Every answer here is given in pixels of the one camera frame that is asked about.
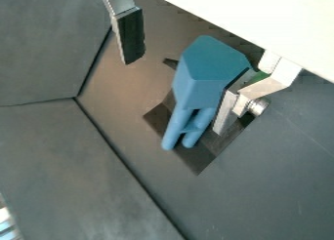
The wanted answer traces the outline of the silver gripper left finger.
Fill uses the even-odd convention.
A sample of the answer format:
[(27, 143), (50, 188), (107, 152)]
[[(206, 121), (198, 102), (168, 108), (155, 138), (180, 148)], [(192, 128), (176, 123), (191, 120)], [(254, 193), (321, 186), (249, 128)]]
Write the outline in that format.
[(144, 54), (143, 13), (135, 0), (102, 0), (110, 14), (124, 64), (135, 62)]

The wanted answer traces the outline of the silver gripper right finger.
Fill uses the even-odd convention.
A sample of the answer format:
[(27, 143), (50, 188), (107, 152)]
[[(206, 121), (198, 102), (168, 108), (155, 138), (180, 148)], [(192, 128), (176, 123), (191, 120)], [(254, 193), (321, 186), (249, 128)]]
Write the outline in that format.
[(226, 88), (213, 124), (213, 131), (222, 136), (233, 123), (249, 111), (254, 116), (262, 114), (269, 105), (265, 97), (289, 88), (303, 68), (270, 51), (266, 51), (258, 63), (258, 71), (269, 77), (253, 81), (258, 71), (249, 69)]

